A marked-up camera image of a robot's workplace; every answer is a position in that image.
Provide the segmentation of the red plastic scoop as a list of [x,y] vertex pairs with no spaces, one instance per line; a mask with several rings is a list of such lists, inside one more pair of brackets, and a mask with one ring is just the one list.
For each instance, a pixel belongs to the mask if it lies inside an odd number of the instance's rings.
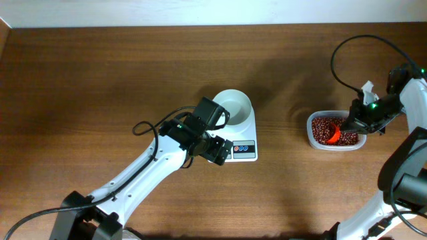
[[340,128],[335,123],[331,123],[331,126],[334,128],[334,134],[326,141],[327,144],[335,144],[341,136]]

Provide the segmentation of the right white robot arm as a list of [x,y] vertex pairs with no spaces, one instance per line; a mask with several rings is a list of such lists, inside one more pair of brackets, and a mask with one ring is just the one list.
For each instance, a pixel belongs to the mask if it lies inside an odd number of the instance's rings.
[[379,98],[367,83],[352,101],[342,131],[384,133],[385,126],[405,114],[409,135],[381,168],[378,192],[351,218],[337,222],[322,239],[381,239],[404,223],[426,216],[426,73],[413,63],[390,71],[387,94]]

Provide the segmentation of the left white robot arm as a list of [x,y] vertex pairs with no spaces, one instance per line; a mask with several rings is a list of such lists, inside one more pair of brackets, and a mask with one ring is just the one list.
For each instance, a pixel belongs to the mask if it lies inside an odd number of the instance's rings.
[[211,135],[223,129],[229,112],[206,97],[182,107],[156,125],[149,147],[117,177],[84,197],[74,191],[62,202],[50,238],[109,239],[125,237],[125,225],[141,202],[171,173],[200,156],[223,165],[232,142]]

